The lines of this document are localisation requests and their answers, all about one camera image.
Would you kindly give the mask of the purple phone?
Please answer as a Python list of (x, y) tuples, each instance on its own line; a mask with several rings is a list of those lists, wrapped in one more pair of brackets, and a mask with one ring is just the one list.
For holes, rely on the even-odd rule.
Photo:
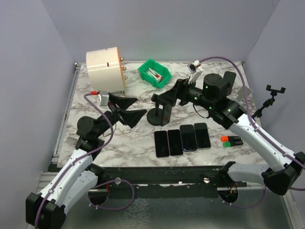
[(168, 136), (166, 131), (154, 132), (155, 152), (158, 158), (168, 157), (170, 155)]

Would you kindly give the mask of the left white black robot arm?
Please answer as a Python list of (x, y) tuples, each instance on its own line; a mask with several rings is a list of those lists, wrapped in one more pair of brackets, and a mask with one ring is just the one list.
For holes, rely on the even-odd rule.
[[(112, 140), (113, 126), (117, 122), (133, 128), (147, 111), (128, 110), (137, 101), (135, 97), (119, 97), (112, 93), (107, 96), (108, 111), (98, 109), (101, 114), (98, 118), (83, 116), (78, 120), (79, 139), (67, 163), (45, 188), (26, 198), (26, 222), (36, 229), (60, 229), (72, 206), (86, 192), (109, 184), (99, 171), (100, 167), (91, 167), (92, 162)], [(103, 141), (99, 137), (107, 130), (111, 131), (110, 138)]]

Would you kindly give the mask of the black phone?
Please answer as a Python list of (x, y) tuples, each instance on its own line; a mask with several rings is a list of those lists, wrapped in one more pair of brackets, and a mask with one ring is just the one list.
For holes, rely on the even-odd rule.
[(191, 152), (197, 150), (197, 142), (193, 125), (180, 126), (183, 151)]

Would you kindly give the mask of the silver phone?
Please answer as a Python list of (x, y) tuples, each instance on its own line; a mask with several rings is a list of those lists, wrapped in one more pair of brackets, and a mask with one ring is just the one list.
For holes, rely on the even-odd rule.
[(179, 129), (168, 130), (168, 143), (171, 156), (181, 156), (183, 154), (183, 146)]

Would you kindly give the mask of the black tripod phone stand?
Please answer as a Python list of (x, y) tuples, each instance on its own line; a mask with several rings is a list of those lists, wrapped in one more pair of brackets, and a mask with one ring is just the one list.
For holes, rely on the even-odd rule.
[(271, 87), (271, 85), (267, 85), (266, 86), (266, 90), (270, 92), (270, 95), (271, 95), (271, 98), (267, 99), (262, 107), (260, 107), (259, 109), (257, 109), (255, 111), (255, 113), (252, 115), (252, 118), (255, 119), (255, 118), (261, 118), (262, 117), (262, 111), (265, 109), (265, 108), (268, 108), (270, 106), (273, 105), (273, 103), (275, 102), (275, 97), (277, 96), (277, 94), (284, 94), (285, 91), (286, 91), (286, 88), (284, 87), (281, 87), (280, 90), (277, 90), (277, 89), (273, 89)]

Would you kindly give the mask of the dark phone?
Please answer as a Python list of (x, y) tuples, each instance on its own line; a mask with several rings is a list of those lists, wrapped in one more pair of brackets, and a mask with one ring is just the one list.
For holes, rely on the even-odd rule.
[(197, 141), (197, 147), (199, 149), (208, 149), (211, 147), (211, 142), (208, 133), (208, 127), (206, 123), (195, 123), (195, 136)]

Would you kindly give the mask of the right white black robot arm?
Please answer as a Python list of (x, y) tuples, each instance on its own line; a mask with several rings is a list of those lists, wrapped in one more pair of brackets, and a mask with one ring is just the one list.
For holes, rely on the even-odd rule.
[(284, 195), (305, 168), (303, 152), (295, 153), (270, 136), (257, 125), (250, 113), (228, 98), (236, 73), (224, 76), (208, 74), (203, 88), (196, 87), (190, 79), (178, 79), (172, 89), (158, 95), (158, 99), (170, 106), (180, 100), (181, 106), (191, 102), (208, 111), (209, 117), (223, 128), (241, 137), (266, 162), (261, 166), (233, 163), (219, 174), (220, 183), (229, 187), (235, 181), (264, 184), (278, 195)]

